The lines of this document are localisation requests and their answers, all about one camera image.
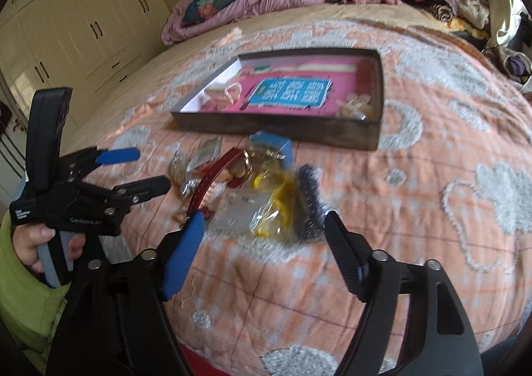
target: open box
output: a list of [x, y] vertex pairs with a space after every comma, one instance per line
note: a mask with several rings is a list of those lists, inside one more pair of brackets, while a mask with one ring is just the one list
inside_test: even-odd
[[[319, 104], [302, 107], [301, 100], [309, 96], [307, 91], [300, 90], [302, 94], [296, 95], [294, 107], [286, 104], [265, 106], [264, 103], [257, 106], [257, 90], [264, 93], [264, 87], [280, 77], [284, 79], [283, 83], [285, 80], [300, 80], [300, 86], [305, 89], [311, 79], [329, 80], [330, 83], [327, 87], [319, 86], [321, 97], [313, 98]], [[227, 82], [239, 82], [242, 93], [233, 106], [219, 111], [209, 105], [210, 98], [204, 91], [211, 84]], [[372, 119], [337, 117], [340, 100], [347, 94], [369, 94]], [[383, 100], [384, 77], [377, 51], [348, 48], [276, 50], [232, 58], [182, 98], [172, 109], [172, 115], [179, 130], [184, 131], [249, 135], [264, 130], [295, 141], [376, 150]]]

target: blue label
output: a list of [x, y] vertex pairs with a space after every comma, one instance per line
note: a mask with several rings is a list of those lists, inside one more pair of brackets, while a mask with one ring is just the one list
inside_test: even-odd
[[249, 105], [318, 108], [325, 103], [330, 86], [328, 79], [272, 77], [259, 84]]

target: bedspread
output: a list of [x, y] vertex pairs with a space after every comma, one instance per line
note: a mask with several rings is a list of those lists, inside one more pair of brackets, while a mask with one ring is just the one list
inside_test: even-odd
[[[324, 202], [373, 248], [408, 263], [441, 261], [481, 350], [497, 344], [519, 328], [532, 291], [530, 104], [472, 46], [426, 24], [409, 28], [422, 20], [409, 13], [415, 10], [395, 7], [407, 16], [393, 26], [338, 20], [347, 13], [316, 21], [320, 11], [332, 11], [318, 7], [314, 16], [290, 10], [289, 26], [275, 27], [279, 18], [268, 15], [207, 47], [232, 27], [165, 52], [132, 77], [128, 91], [112, 96], [70, 149], [139, 147], [138, 162], [92, 173], [90, 181], [99, 185], [168, 174], [176, 148], [190, 150], [208, 137], [180, 132], [170, 109], [231, 56], [307, 46], [376, 49], [385, 73], [379, 149], [294, 142], [295, 162], [320, 168]], [[365, 7], [346, 11], [368, 15], [381, 8]], [[256, 31], [259, 22], [269, 29]], [[223, 150], [245, 139], [223, 137]], [[132, 252], [155, 247], [176, 230], [181, 206], [172, 188], [133, 207], [122, 225]], [[395, 363], [407, 304], [400, 300], [385, 368]], [[166, 309], [178, 340], [230, 374], [329, 375], [363, 304], [347, 292], [324, 242], [286, 248], [207, 234], [183, 290]]]

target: screw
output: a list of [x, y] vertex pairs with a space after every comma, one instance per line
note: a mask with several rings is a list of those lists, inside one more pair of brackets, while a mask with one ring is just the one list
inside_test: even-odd
[[142, 253], [140, 253], [140, 258], [143, 261], [152, 261], [157, 257], [157, 252], [153, 248], [148, 248], [148, 250], [144, 250]]
[[89, 267], [90, 270], [97, 270], [98, 268], [102, 266], [102, 261], [100, 261], [99, 259], [93, 259], [92, 261], [89, 262], [87, 266]]
[[373, 259], [381, 262], [384, 262], [388, 259], [388, 253], [382, 250], [375, 250], [371, 255], [373, 256]]
[[439, 271], [442, 269], [442, 265], [440, 262], [438, 261], [435, 261], [434, 259], [429, 259], [427, 261], [427, 265], [429, 266], [429, 268], [433, 271]]

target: green sweater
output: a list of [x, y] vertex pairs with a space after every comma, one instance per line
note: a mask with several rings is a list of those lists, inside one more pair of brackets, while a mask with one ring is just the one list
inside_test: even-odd
[[20, 263], [11, 240], [11, 219], [9, 212], [6, 213], [0, 227], [0, 316], [42, 374], [65, 308], [68, 286], [49, 288]]

